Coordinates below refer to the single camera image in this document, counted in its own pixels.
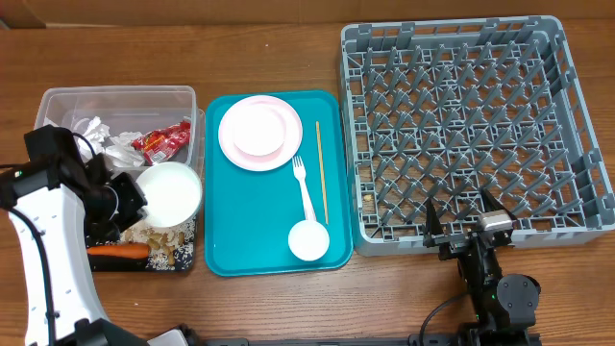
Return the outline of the small white tissue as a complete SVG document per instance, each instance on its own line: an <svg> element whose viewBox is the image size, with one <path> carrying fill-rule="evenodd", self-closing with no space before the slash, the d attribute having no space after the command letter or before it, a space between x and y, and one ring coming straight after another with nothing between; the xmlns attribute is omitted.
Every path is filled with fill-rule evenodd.
<svg viewBox="0 0 615 346"><path fill-rule="evenodd" d="M80 134L82 137L76 136L76 143L84 161L89 161L92 158L92 147L95 154L101 154L105 151L104 143L110 136L110 127L104 124L100 117L83 118L78 120L74 125L73 132Z"/></svg>

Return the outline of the orange carrot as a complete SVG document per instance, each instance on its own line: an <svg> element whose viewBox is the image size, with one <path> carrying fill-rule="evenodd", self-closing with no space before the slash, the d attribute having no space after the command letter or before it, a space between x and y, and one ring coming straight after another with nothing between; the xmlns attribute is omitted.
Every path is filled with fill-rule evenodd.
<svg viewBox="0 0 615 346"><path fill-rule="evenodd" d="M150 247L143 243L101 245L87 248L86 252L91 256L143 260L148 258Z"/></svg>

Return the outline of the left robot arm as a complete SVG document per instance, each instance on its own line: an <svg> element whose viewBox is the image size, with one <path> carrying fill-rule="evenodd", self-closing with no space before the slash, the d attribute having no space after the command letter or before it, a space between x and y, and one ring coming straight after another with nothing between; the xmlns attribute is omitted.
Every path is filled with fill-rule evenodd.
<svg viewBox="0 0 615 346"><path fill-rule="evenodd" d="M28 345L143 345L113 324L92 278L85 245L89 189L82 167L47 156L1 175L1 207L18 235L28 297Z"/></svg>

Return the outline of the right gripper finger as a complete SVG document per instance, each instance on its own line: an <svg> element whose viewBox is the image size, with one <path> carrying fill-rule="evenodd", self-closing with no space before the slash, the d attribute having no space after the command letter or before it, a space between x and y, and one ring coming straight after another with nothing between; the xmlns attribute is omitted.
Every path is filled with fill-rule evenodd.
<svg viewBox="0 0 615 346"><path fill-rule="evenodd" d="M424 227L424 237L431 238L435 235L443 235L444 231L434 208L432 199L429 199L426 204L426 223Z"/></svg>
<svg viewBox="0 0 615 346"><path fill-rule="evenodd" d="M482 188L480 190L480 198L483 204L484 212L498 210L508 212L508 210L489 192L487 188Z"/></svg>

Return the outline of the red snack wrapper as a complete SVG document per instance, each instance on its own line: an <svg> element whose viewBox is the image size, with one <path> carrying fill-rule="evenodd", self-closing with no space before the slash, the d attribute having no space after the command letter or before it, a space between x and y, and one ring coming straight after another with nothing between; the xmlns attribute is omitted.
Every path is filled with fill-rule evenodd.
<svg viewBox="0 0 615 346"><path fill-rule="evenodd" d="M188 121L154 130L139 136L131 142L144 159L155 165L169 161L190 142L191 124Z"/></svg>

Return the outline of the large white tissue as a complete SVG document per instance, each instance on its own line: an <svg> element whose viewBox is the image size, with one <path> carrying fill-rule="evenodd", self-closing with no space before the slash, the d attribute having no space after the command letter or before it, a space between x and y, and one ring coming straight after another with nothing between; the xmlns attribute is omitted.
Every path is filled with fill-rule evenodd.
<svg viewBox="0 0 615 346"><path fill-rule="evenodd" d="M104 149L105 155L115 167L140 167L145 163L143 155L133 147L141 132L124 132L111 136L111 145Z"/></svg>

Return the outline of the white bowl with nuts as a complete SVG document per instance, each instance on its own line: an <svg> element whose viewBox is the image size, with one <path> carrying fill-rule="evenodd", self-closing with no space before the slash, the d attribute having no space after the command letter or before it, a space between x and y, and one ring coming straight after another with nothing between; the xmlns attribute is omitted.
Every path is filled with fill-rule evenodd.
<svg viewBox="0 0 615 346"><path fill-rule="evenodd" d="M137 177L136 184L147 201L144 222L149 226L178 226L201 207L201 179L187 164L167 161L151 166Z"/></svg>

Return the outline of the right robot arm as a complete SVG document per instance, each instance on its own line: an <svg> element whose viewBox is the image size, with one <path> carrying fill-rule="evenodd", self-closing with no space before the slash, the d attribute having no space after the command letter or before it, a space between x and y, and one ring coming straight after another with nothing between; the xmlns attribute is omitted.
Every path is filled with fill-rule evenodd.
<svg viewBox="0 0 615 346"><path fill-rule="evenodd" d="M541 286L533 277L505 275L499 265L496 249L511 243L517 217L488 190L480 197L485 212L465 234L447 235L439 221L432 199L426 204L424 245L436 247L440 260L456 260L466 291L436 307L424 320L417 341L430 341L426 328L432 318L445 307L469 297L477 320L461 324L455 334L439 334L436 338L447 345L539 345L540 336L530 334L536 323Z"/></svg>

